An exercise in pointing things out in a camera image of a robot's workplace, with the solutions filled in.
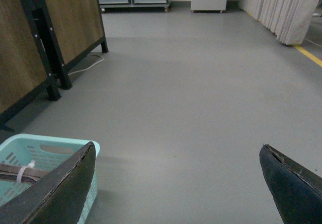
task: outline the black metal frame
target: black metal frame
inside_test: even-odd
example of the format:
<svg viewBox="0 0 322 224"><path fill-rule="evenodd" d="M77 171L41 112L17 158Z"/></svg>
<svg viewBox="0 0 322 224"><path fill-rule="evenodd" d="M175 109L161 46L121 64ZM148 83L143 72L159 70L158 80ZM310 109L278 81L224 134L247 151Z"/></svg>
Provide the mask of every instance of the black metal frame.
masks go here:
<svg viewBox="0 0 322 224"><path fill-rule="evenodd" d="M46 1L45 0L33 0L33 1L35 4L35 9L42 10L43 17L44 17L43 20L46 23L46 26L42 27L40 32L41 32L41 35L44 36L43 37L44 46L48 46L48 48L52 49L49 52L47 52L49 62L51 64L53 71L58 74L61 87L63 89L68 90L72 87L71 81L67 73L71 68L73 68L76 64L78 64L86 55L88 55L93 49L95 49L100 44L102 46L103 53L107 53L109 51L107 47L102 17L101 17L101 24L102 24L104 36L98 41L96 41L94 44L89 46L86 50L84 50L82 53L80 53L77 57L75 57L70 62L64 62ZM99 0L97 0L97 5L98 5L99 13L101 14Z"/></svg>
<svg viewBox="0 0 322 224"><path fill-rule="evenodd" d="M18 102L16 102L11 107L9 107L6 111L0 114L0 130L13 131L12 129L6 127L5 123L9 121L13 116L15 116L19 111L21 111L25 106L27 106L32 100L34 100L44 88L46 88L50 100L57 101L61 98L61 95L55 83L55 78L52 74L51 67L49 65L46 52L42 47L40 37L39 37L39 32L33 20L33 16L30 10L32 5L30 4L30 2L31 2L30 0L20 0L25 16L29 23L30 32L33 35L36 46L38 48L40 58L42 60L44 69L46 71L47 79L44 82L42 82L39 86L34 88L22 99L20 99Z"/></svg>

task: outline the yellow floor line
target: yellow floor line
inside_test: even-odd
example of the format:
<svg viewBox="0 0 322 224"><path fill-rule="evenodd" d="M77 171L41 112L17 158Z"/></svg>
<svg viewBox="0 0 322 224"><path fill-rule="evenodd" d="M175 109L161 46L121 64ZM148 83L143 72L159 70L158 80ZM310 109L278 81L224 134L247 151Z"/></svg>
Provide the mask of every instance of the yellow floor line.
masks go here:
<svg viewBox="0 0 322 224"><path fill-rule="evenodd" d="M303 49L300 45L296 44L294 45L294 48L297 49L298 51L300 51L302 54L304 54L306 57L310 58L311 60L313 60L315 63L317 63L319 66L322 67L322 60L320 60L319 58L317 58L316 56L312 55L310 52L308 52L307 50Z"/></svg>
<svg viewBox="0 0 322 224"><path fill-rule="evenodd" d="M250 16L252 16L252 17L254 17L254 15L253 14L251 14L250 12L247 12L247 11L245 11L246 13L248 13Z"/></svg>

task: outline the white curtain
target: white curtain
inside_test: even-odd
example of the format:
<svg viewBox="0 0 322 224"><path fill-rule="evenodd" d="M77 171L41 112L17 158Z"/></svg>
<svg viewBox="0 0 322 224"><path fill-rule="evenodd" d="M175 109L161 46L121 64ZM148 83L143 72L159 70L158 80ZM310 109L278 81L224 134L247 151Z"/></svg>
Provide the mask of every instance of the white curtain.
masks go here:
<svg viewBox="0 0 322 224"><path fill-rule="evenodd" d="M284 44L301 44L319 0L239 0L239 7Z"/></svg>

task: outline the metal leg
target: metal leg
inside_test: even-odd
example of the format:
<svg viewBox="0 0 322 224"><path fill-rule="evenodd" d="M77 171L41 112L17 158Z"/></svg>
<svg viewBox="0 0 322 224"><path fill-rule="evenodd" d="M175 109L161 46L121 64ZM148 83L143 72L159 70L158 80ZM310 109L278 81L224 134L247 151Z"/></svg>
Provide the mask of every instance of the metal leg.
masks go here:
<svg viewBox="0 0 322 224"><path fill-rule="evenodd" d="M103 53L109 52L109 49L107 48L106 40L101 44L101 46L102 46L102 52Z"/></svg>
<svg viewBox="0 0 322 224"><path fill-rule="evenodd" d="M70 78L68 76L66 69L63 67L63 65L62 67L57 68L57 72L58 72L61 88L64 90L69 90L70 88L72 88Z"/></svg>
<svg viewBox="0 0 322 224"><path fill-rule="evenodd" d="M53 82L50 86L48 86L46 90L49 95L50 101L58 101L61 98L61 95L58 91L57 86L55 85L55 82Z"/></svg>
<svg viewBox="0 0 322 224"><path fill-rule="evenodd" d="M4 123L0 122L0 131L14 132L12 128L7 127Z"/></svg>

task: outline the zip tie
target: zip tie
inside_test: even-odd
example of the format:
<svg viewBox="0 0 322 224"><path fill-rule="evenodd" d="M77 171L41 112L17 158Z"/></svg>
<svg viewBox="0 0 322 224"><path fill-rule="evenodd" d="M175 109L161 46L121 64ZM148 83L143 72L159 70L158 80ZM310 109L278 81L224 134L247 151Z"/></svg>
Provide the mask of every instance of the zip tie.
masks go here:
<svg viewBox="0 0 322 224"><path fill-rule="evenodd" d="M27 166L21 166L21 169L19 170L18 172L18 175L17 175L17 183L21 184L21 178L22 178L22 175L24 174L24 171L26 170L26 168L34 168L35 167L35 161L32 160Z"/></svg>

